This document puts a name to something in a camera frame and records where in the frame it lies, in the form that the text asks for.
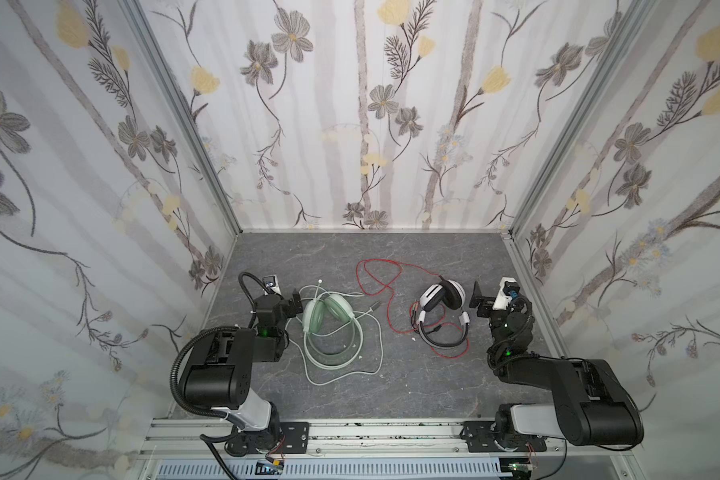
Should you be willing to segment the black mounting plate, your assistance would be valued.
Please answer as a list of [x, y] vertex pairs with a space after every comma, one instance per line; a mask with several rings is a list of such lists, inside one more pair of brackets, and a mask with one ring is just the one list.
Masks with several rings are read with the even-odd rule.
[[471, 420], [462, 424], [459, 438], [466, 444], [469, 453], [498, 452], [495, 443], [493, 421]]
[[277, 449], [278, 454], [302, 455], [307, 452], [310, 423], [283, 422], [281, 424], [282, 441]]

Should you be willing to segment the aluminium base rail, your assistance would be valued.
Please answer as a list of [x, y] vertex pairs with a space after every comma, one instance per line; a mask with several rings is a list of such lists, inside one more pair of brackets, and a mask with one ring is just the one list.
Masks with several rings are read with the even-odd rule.
[[[290, 459], [469, 458], [477, 457], [460, 436], [460, 418], [309, 419], [306, 452]], [[210, 451], [202, 434], [221, 437], [232, 424], [223, 420], [154, 420], [137, 449], [138, 460], [202, 459]]]

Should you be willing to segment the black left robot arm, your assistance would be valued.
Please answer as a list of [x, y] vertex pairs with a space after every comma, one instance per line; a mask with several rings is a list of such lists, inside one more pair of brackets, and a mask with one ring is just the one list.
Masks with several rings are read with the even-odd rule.
[[286, 428], [274, 403], [253, 390], [253, 365], [281, 360], [291, 344], [286, 323], [303, 312], [299, 292], [283, 295], [275, 276], [242, 272], [238, 282], [250, 304], [249, 322], [202, 330], [169, 373], [170, 393], [182, 410], [230, 425], [226, 435], [200, 436], [216, 459], [219, 446], [232, 457], [285, 451]]

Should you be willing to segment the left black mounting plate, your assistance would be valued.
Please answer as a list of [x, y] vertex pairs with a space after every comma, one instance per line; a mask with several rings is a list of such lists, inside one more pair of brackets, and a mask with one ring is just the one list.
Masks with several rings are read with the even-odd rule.
[[310, 423], [283, 422], [281, 424], [282, 441], [277, 449], [278, 454], [302, 455], [307, 452]]

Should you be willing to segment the black white headphones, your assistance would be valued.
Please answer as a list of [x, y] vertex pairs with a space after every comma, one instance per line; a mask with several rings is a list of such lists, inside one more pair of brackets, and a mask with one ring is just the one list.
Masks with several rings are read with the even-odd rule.
[[[465, 309], [466, 292], [455, 280], [439, 277], [437, 283], [429, 285], [412, 305], [410, 325], [421, 340], [436, 350], [452, 349], [466, 345], [470, 328], [470, 315]], [[458, 314], [454, 324], [459, 337], [451, 341], [437, 340], [433, 337], [444, 324], [448, 312]]]

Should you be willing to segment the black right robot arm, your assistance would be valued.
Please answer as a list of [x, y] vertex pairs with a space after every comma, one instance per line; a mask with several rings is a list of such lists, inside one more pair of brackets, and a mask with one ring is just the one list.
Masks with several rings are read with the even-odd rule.
[[533, 438], [555, 438], [574, 446], [624, 451], [644, 439], [640, 409], [607, 361], [556, 358], [529, 350], [533, 304], [511, 277], [494, 296], [474, 284], [469, 307], [489, 320], [493, 343], [487, 365], [503, 383], [548, 391], [550, 404], [507, 403], [491, 426], [494, 441], [511, 449]]

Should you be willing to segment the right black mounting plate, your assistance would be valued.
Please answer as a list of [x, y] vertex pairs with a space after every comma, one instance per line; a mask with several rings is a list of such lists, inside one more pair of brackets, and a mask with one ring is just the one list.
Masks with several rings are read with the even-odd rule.
[[471, 420], [462, 424], [459, 438], [466, 444], [469, 453], [498, 452], [495, 443], [493, 421]]

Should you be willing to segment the green white headphones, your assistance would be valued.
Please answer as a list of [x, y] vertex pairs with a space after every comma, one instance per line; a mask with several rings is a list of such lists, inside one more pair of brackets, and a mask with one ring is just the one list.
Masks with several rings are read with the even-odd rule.
[[[348, 330], [349, 337], [341, 350], [325, 351], [316, 343]], [[350, 366], [358, 357], [364, 343], [364, 333], [354, 308], [344, 294], [318, 293], [310, 300], [302, 316], [303, 353], [309, 363], [327, 371]]]

